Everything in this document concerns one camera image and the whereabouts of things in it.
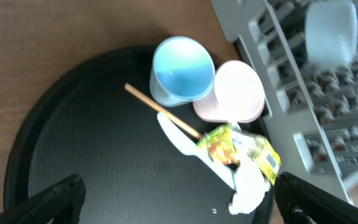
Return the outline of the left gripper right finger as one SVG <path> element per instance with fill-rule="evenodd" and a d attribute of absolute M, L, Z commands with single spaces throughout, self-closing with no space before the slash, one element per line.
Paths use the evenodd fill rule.
<path fill-rule="evenodd" d="M 275 201 L 285 224 L 358 224 L 358 208 L 289 173 L 274 185 Z"/>

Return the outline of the light blue bowl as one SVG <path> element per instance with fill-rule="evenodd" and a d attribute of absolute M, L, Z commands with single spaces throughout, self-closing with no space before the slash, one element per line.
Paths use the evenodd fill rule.
<path fill-rule="evenodd" d="M 357 52 L 358 14 L 352 1 L 316 1 L 305 17 L 305 45 L 310 64 L 329 70 L 352 61 Z"/>

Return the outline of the light blue cup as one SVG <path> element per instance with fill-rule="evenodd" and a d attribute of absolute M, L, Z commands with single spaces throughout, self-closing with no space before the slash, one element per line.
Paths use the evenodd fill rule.
<path fill-rule="evenodd" d="M 213 59 L 200 43 L 188 37 L 170 37 L 154 52 L 150 93 L 166 107 L 191 103 L 212 90 L 215 73 Z"/>

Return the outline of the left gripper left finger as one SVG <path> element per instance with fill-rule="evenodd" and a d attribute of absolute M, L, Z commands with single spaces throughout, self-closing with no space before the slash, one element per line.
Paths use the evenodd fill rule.
<path fill-rule="evenodd" d="M 73 174 L 0 213 L 0 224 L 78 224 L 85 197 L 83 178 Z"/>

